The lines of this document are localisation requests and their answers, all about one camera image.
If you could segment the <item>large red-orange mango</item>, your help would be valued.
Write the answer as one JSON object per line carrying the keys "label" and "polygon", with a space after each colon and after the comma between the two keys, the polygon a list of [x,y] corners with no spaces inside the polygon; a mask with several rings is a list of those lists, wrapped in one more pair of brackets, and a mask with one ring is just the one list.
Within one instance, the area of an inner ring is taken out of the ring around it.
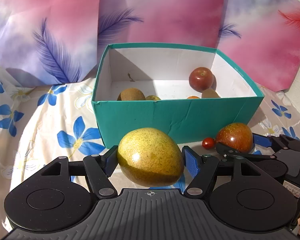
{"label": "large red-orange mango", "polygon": [[246,124],[232,123],[217,133],[216,143],[222,143],[241,153],[249,153],[253,148],[253,133]]}

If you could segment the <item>small red cherry tomato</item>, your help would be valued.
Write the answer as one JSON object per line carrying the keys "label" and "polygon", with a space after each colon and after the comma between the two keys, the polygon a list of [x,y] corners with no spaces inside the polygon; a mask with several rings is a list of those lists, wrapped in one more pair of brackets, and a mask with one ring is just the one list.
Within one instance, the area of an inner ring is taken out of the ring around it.
{"label": "small red cherry tomato", "polygon": [[212,137],[207,137],[202,141],[202,146],[203,148],[205,148],[206,150],[210,150],[212,148],[215,148],[215,139]]}

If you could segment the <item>orange tangerine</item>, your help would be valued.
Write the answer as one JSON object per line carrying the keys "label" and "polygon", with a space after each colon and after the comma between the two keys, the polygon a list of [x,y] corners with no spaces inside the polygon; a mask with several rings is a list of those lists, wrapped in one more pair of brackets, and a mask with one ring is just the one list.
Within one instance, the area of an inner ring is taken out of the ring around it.
{"label": "orange tangerine", "polygon": [[198,96],[189,96],[189,97],[187,97],[187,99],[201,99],[201,98]]}

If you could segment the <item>yellow-green mango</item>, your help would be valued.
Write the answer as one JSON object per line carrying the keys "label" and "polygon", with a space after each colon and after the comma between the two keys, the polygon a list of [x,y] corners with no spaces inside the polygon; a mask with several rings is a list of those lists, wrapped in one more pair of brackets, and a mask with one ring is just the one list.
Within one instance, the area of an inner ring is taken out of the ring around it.
{"label": "yellow-green mango", "polygon": [[155,128],[140,128],[127,133],[118,145],[117,159],[122,173],[145,187],[174,184],[185,166],[179,146]]}

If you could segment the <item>brown kiwi fruit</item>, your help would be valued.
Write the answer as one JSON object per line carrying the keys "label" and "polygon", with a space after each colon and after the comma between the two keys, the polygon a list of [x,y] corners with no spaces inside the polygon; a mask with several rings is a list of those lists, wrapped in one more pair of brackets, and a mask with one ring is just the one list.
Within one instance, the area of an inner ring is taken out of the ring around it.
{"label": "brown kiwi fruit", "polygon": [[137,88],[127,88],[123,90],[118,98],[117,101],[138,101],[138,100],[146,100],[143,92]]}
{"label": "brown kiwi fruit", "polygon": [[220,98],[220,96],[214,89],[209,88],[202,91],[202,99],[204,98]]}

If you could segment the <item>teal cardboard box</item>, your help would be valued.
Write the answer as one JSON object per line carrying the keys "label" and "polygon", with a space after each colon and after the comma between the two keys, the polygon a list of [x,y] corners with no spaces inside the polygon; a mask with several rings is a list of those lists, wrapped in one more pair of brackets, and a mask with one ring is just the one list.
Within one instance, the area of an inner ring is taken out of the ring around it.
{"label": "teal cardboard box", "polygon": [[[206,67],[220,98],[201,98],[189,75]],[[159,101],[117,101],[127,88]],[[187,99],[198,96],[201,99]],[[119,43],[104,50],[96,76],[92,106],[104,145],[117,145],[130,131],[152,127],[176,143],[214,137],[224,126],[247,124],[263,100],[257,84],[216,48],[172,43]]]}

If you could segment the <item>blue floral bed sheet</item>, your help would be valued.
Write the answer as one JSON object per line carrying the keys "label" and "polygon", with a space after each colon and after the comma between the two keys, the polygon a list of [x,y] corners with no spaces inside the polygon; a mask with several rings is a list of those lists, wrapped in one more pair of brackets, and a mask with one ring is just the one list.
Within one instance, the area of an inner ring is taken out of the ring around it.
{"label": "blue floral bed sheet", "polygon": [[78,145],[62,147],[58,133],[74,135],[84,125],[87,142],[101,152],[91,106],[94,78],[61,86],[21,88],[0,67],[0,239],[11,229],[4,211],[6,195],[60,155],[81,160],[92,152]]}

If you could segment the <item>small red apple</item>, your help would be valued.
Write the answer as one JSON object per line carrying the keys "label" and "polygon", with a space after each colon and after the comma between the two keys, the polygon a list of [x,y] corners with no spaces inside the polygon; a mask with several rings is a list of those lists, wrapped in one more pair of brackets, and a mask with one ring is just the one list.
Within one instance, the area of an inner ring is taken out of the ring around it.
{"label": "small red apple", "polygon": [[189,75],[189,84],[191,88],[198,92],[202,92],[211,88],[214,82],[214,75],[206,67],[198,67]]}

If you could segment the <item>right pink feather bag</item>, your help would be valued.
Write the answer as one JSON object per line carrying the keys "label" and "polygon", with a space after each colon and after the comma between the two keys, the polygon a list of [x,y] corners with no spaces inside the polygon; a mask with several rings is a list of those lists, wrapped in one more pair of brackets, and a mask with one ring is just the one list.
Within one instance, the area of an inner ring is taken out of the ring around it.
{"label": "right pink feather bag", "polygon": [[300,2],[225,0],[218,49],[256,83],[288,89],[300,67]]}

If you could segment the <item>pink feather bag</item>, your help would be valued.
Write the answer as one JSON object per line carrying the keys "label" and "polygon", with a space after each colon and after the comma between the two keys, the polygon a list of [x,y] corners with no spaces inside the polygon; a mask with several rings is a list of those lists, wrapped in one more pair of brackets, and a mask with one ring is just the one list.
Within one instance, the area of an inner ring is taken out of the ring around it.
{"label": "pink feather bag", "polygon": [[215,48],[224,0],[100,0],[98,57],[114,43],[181,43]]}
{"label": "pink feather bag", "polygon": [[0,67],[23,87],[79,82],[97,64],[100,0],[0,0]]}
{"label": "pink feather bag", "polygon": [[256,83],[288,89],[300,67],[300,2],[225,0],[218,49]]}

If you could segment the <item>middle pink feather bag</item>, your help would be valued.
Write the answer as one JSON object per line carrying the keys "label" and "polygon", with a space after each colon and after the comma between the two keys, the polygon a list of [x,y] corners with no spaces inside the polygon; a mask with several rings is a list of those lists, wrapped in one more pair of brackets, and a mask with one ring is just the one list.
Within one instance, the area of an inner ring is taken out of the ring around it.
{"label": "middle pink feather bag", "polygon": [[215,48],[224,0],[100,0],[98,57],[114,43],[181,43]]}

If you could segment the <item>left pink feather bag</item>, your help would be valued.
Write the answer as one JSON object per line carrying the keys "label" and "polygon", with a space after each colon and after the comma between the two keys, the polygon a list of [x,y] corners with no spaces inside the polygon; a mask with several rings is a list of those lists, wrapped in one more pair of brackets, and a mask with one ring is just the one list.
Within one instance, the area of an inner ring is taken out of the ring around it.
{"label": "left pink feather bag", "polygon": [[23,87],[79,82],[97,64],[100,0],[0,0],[0,67]]}

